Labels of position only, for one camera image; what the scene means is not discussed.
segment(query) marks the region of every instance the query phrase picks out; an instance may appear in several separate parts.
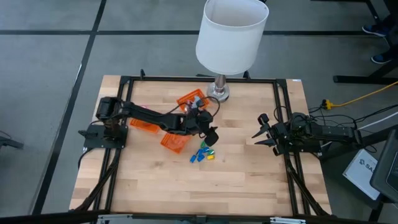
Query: silver lamp base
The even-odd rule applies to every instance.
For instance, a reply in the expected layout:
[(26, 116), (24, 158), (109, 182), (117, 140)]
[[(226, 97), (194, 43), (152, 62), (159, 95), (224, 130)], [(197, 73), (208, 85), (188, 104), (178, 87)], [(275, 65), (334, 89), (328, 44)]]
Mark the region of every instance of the silver lamp base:
[(213, 83), (207, 87), (207, 96), (216, 98), (220, 103), (225, 102), (229, 97), (229, 87), (226, 84), (225, 75), (218, 75)]

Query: orange translucent piece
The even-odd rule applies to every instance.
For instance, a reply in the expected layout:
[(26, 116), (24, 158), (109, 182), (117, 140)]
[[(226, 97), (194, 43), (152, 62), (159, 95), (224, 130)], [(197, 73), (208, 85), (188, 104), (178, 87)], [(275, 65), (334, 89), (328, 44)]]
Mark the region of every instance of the orange translucent piece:
[(191, 136), (181, 136), (178, 134), (167, 133), (160, 144), (171, 151), (180, 153), (184, 148), (185, 143), (187, 143), (190, 139)]
[(160, 129), (160, 127), (158, 125), (150, 124), (145, 121), (138, 120), (138, 119), (132, 119), (130, 122), (130, 125), (138, 128), (138, 129), (141, 129), (143, 131), (147, 131), (147, 132), (154, 133), (154, 134), (156, 134)]
[[(195, 96), (198, 96), (198, 97), (201, 98), (201, 99), (203, 99), (203, 98), (205, 97), (205, 95), (203, 94), (203, 92), (202, 92), (200, 89), (197, 89), (197, 90), (192, 91), (192, 92), (188, 93), (187, 95), (185, 95), (185, 96), (179, 98), (179, 99), (177, 100), (177, 103), (180, 105), (180, 104), (186, 103), (186, 102), (188, 102), (188, 101), (194, 102), (194, 101), (195, 101)], [(209, 104), (208, 99), (203, 99), (202, 101), (203, 101), (203, 104), (205, 104), (203, 108), (206, 108), (207, 105)], [(185, 105), (181, 105), (181, 106), (180, 106), (180, 109), (181, 109), (182, 111), (185, 111)]]

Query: sneaker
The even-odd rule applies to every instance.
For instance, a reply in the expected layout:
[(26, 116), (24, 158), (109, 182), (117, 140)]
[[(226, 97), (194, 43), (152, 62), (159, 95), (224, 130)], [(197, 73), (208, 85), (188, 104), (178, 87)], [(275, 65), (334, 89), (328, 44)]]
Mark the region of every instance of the sneaker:
[(375, 56), (371, 57), (371, 60), (374, 63), (384, 64), (384, 63), (390, 62), (391, 58), (383, 57), (383, 55), (375, 55)]
[(385, 37), (389, 32), (387, 29), (379, 30), (376, 26), (369, 25), (362, 26), (362, 30), (367, 34), (374, 34), (379, 37)]

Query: white lampshade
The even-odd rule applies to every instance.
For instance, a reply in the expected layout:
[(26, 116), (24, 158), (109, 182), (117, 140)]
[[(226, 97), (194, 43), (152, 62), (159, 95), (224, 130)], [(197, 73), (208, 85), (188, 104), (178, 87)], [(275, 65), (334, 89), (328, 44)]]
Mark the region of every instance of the white lampshade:
[(268, 7), (258, 0), (207, 0), (196, 47), (199, 62), (222, 75), (249, 69), (268, 14)]

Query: wooden tabletop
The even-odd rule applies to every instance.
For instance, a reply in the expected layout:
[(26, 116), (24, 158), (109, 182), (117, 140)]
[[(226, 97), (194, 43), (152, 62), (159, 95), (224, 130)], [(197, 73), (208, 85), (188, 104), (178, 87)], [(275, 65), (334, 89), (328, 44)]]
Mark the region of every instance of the wooden tabletop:
[[(116, 96), (120, 76), (105, 75), (98, 99)], [(208, 83), (135, 81), (132, 101), (151, 110), (167, 112), (176, 100), (197, 88), (206, 92)], [(287, 80), (292, 111), (308, 113), (300, 80)], [(160, 145), (165, 134), (151, 134), (129, 127), (122, 150), (112, 201), (112, 212), (179, 213), (212, 215), (292, 215), (283, 156), (267, 146), (254, 145), (265, 136), (251, 139), (259, 131), (257, 117), (267, 113), (276, 121), (274, 92), (266, 83), (229, 83), (230, 97), (221, 104), (213, 126), (218, 142), (211, 147), (215, 160), (190, 163), (200, 147), (198, 136), (176, 154)], [(283, 93), (280, 90), (283, 104)], [(216, 104), (208, 110), (213, 113)], [(104, 149), (95, 149), (82, 160), (70, 208), (79, 206), (100, 176)], [(324, 210), (330, 205), (319, 160), (301, 153), (305, 183)], [(100, 208), (104, 208), (108, 186)], [(296, 187), (299, 211), (302, 201)]]

